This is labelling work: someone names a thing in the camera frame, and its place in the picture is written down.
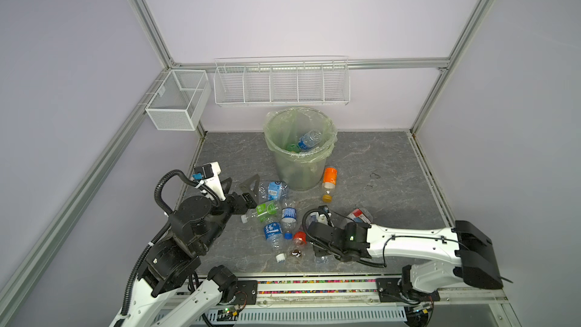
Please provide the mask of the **dark green soda bottle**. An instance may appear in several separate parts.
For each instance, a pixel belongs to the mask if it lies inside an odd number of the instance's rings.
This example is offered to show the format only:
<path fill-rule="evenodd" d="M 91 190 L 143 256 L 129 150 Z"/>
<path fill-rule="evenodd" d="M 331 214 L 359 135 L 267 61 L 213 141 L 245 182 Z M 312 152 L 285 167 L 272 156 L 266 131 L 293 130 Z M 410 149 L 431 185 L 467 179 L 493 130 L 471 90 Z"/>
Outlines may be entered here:
<path fill-rule="evenodd" d="M 289 144 L 286 150 L 293 153 L 301 153 L 301 149 L 297 144 Z"/>

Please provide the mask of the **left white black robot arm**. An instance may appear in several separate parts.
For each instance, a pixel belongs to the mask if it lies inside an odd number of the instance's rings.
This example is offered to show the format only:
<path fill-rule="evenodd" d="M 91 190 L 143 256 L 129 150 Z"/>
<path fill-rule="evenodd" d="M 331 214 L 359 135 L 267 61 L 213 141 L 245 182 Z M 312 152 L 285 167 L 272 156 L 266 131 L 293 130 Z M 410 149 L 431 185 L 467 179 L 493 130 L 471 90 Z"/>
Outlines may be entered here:
<path fill-rule="evenodd" d="M 219 179 L 218 163 L 196 167 L 187 177 L 181 170 L 172 170 L 162 177 L 154 189 L 154 200 L 168 217 L 164 225 L 140 255 L 125 288 L 123 305 L 114 326 L 128 325 L 130 302 L 135 284 L 144 280 L 151 288 L 151 297 L 180 287 L 193 277 L 201 265 L 200 257 L 207 254 L 233 215 L 242 215 L 257 206 L 249 193 L 230 194 L 231 180 Z M 164 186 L 178 177 L 200 195 L 186 198 L 172 209 L 162 198 Z"/>

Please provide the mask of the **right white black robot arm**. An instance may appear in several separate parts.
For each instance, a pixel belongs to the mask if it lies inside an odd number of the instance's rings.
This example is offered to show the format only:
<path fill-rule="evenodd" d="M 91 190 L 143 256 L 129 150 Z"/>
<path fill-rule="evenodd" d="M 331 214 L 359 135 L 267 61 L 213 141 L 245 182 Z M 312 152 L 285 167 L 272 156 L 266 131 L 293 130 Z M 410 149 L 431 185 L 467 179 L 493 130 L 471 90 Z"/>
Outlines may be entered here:
<path fill-rule="evenodd" d="M 389 257 L 421 260 L 406 265 L 395 282 L 379 282 L 388 301 L 418 305 L 438 301 L 438 292 L 460 282 L 484 290 L 501 290 L 493 242 L 474 224 L 457 220 L 452 227 L 430 230 L 394 229 L 347 220 L 338 227 L 328 212 L 308 210 L 301 220 L 307 242 L 323 255 L 344 263 L 383 269 Z"/>

